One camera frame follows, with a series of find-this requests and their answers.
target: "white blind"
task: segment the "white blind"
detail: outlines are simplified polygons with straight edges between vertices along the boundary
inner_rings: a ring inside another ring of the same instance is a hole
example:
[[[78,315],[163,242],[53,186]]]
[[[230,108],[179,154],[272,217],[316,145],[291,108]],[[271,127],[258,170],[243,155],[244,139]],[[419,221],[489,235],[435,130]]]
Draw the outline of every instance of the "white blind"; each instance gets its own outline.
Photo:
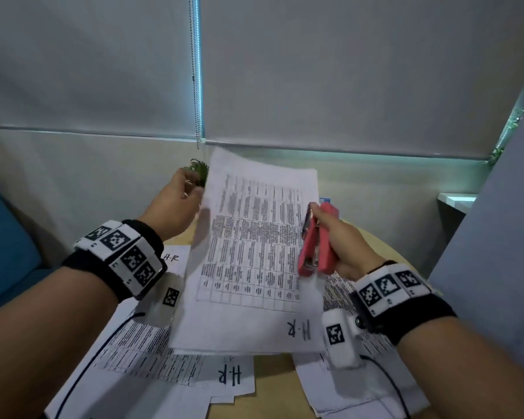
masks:
[[[0,0],[0,127],[194,137],[189,0]]]
[[[201,0],[206,140],[486,158],[524,0]]]

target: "white shelf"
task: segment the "white shelf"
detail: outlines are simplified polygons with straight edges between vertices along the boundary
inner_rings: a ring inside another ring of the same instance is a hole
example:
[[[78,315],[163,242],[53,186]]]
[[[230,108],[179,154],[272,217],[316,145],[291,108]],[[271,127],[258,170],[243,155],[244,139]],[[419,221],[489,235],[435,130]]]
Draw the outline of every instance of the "white shelf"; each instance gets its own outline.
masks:
[[[454,207],[456,210],[468,214],[477,198],[477,194],[440,193],[437,198],[443,203]]]

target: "hand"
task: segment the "hand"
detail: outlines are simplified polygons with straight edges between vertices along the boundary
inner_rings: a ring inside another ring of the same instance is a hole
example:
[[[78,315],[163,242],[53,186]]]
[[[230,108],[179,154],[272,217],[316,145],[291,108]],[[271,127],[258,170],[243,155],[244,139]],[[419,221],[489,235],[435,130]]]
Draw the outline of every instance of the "hand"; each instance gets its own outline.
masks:
[[[149,225],[163,241],[184,232],[194,220],[204,194],[202,187],[190,183],[198,179],[197,172],[177,170],[138,220]]]
[[[339,258],[336,272],[340,276],[358,280],[386,261],[367,244],[356,227],[326,213],[316,203],[311,203],[311,211],[320,226],[330,231],[330,245]]]

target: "black cable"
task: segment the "black cable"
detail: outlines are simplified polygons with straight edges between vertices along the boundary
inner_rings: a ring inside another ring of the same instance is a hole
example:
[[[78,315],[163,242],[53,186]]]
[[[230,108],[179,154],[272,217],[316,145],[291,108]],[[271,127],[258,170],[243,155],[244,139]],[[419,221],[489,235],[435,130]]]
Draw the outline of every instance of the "black cable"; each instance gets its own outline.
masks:
[[[66,394],[66,396],[64,397],[64,400],[62,400],[62,404],[60,405],[60,407],[58,408],[58,411],[56,412],[56,416],[55,416],[55,419],[58,419],[60,417],[60,414],[62,413],[62,409],[64,409],[64,404],[66,404],[66,401],[68,401],[68,397],[70,397],[70,395],[72,394],[72,391],[74,390],[74,388],[76,388],[76,385],[77,383],[80,381],[80,379],[82,378],[82,376],[84,375],[84,373],[89,369],[89,367],[91,366],[91,363],[93,363],[93,361],[95,359],[97,359],[97,356],[99,355],[100,352],[103,351],[103,349],[107,346],[107,344],[109,344],[109,342],[111,342],[111,340],[113,339],[113,337],[115,335],[118,334],[118,332],[124,328],[124,326],[130,322],[132,319],[136,318],[136,317],[140,317],[140,316],[146,316],[145,313],[134,313],[132,316],[130,316],[128,319],[126,319],[126,321],[122,322],[121,325],[116,329],[116,331],[114,331],[109,338],[107,338],[107,340],[103,343],[103,345],[101,345],[101,348],[93,355],[93,357],[91,358],[91,360],[89,361],[89,363],[87,364],[87,366],[84,367],[84,370],[82,370],[82,373],[80,373],[80,375],[77,377],[76,381],[74,382],[74,384],[72,384],[71,388],[70,388],[70,391],[68,391],[68,393]]]
[[[402,403],[402,409],[404,414],[406,415],[406,419],[411,419],[410,411],[407,409],[406,402],[403,400],[402,393],[400,392],[398,386],[394,383],[394,380],[390,376],[388,372],[386,372],[386,369],[382,367],[380,363],[378,363],[375,359],[369,356],[365,356],[364,354],[360,354],[359,357],[361,357],[363,360],[368,360],[373,362],[381,371],[386,375],[390,383],[392,384],[392,387],[394,387],[394,391],[396,391],[396,394],[398,394],[398,398],[400,399],[400,402]]]

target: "round table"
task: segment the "round table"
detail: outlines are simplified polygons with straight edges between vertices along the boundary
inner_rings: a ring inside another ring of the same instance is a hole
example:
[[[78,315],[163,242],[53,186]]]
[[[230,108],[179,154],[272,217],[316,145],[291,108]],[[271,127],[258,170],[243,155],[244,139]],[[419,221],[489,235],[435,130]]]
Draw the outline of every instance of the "round table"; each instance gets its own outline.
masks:
[[[196,220],[185,232],[165,241],[165,245],[192,244],[195,229]],[[359,228],[359,231],[373,250],[385,259],[410,264],[396,250],[370,232],[361,228]],[[305,398],[291,354],[254,356],[254,374],[256,381],[256,392],[254,394],[235,397],[235,404],[212,404],[208,411],[208,419],[316,417]],[[433,419],[438,416],[431,409],[426,409],[419,415],[412,415],[412,417]]]

